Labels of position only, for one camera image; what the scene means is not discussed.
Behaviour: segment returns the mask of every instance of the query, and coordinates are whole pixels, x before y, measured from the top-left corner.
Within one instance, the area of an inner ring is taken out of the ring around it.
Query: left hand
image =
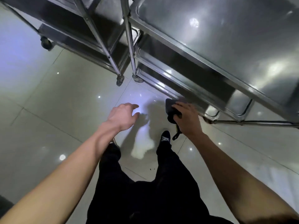
[[[108,116],[107,122],[110,122],[117,127],[118,131],[125,131],[133,126],[138,119],[139,112],[132,116],[133,110],[138,107],[139,105],[131,103],[125,103],[118,107],[114,107]]]

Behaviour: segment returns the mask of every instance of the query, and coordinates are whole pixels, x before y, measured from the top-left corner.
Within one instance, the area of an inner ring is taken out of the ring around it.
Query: hand
[[[172,107],[182,113],[181,117],[174,115],[173,119],[186,137],[190,138],[198,133],[202,133],[198,112],[194,105],[177,101]]]
[[[138,108],[139,105],[125,103],[118,107],[114,107],[107,119],[107,122],[117,127],[118,131],[125,131],[134,125],[139,117],[139,112],[132,116],[134,109]]]

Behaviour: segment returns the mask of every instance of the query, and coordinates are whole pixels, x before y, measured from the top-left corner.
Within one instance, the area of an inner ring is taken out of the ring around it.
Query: wheel
[[[142,78],[140,78],[139,76],[132,75],[132,78],[134,79],[135,82],[138,82],[138,83],[144,82],[144,80]]]
[[[117,76],[117,81],[116,81],[116,85],[117,86],[121,86],[123,81],[125,80],[125,76]]]
[[[53,45],[52,43],[50,42],[50,40],[44,36],[42,36],[40,38],[40,41],[41,41],[41,44],[42,44],[42,47],[46,50],[51,50],[53,48]]]

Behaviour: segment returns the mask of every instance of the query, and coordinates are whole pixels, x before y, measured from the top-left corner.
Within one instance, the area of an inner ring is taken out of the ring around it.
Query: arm
[[[138,105],[121,104],[108,120],[57,169],[13,206],[0,224],[65,223],[84,194],[95,168],[110,141],[129,129],[139,113]]]
[[[219,149],[202,132],[198,113],[191,104],[177,102],[174,116],[181,131],[196,146],[233,215],[241,223],[278,223],[299,219],[298,214],[275,192],[253,177]]]

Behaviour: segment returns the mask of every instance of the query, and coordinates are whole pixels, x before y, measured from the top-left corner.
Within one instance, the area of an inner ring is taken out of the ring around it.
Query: white logo on shoe
[[[163,136],[162,136],[162,140],[161,140],[161,141],[162,141],[162,142],[163,142],[163,141],[168,141],[168,142],[169,142],[169,138],[166,138],[166,137],[163,137]]]

